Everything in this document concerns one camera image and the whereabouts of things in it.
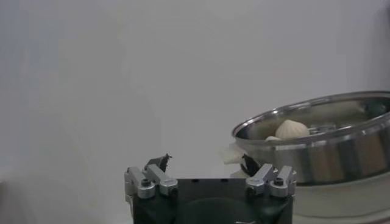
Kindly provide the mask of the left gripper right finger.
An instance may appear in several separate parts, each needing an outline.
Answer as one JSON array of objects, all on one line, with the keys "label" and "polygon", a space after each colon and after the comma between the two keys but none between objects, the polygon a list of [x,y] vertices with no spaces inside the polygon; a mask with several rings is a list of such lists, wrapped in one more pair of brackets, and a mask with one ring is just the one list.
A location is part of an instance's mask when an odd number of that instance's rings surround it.
[{"label": "left gripper right finger", "polygon": [[291,166],[283,166],[280,170],[272,164],[257,163],[252,157],[244,154],[241,165],[246,178],[246,188],[254,195],[264,194],[266,191],[272,197],[294,197],[296,194],[297,172]]}]

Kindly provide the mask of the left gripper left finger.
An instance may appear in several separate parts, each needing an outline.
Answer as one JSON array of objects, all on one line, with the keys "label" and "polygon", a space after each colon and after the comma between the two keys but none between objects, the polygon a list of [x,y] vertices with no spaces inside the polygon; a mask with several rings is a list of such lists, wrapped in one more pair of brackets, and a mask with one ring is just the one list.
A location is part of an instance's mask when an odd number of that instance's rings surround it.
[{"label": "left gripper left finger", "polygon": [[131,200],[134,196],[150,199],[157,194],[175,198],[178,195],[179,182],[165,173],[170,159],[171,156],[166,154],[150,159],[142,169],[128,167],[124,172],[126,199]]}]

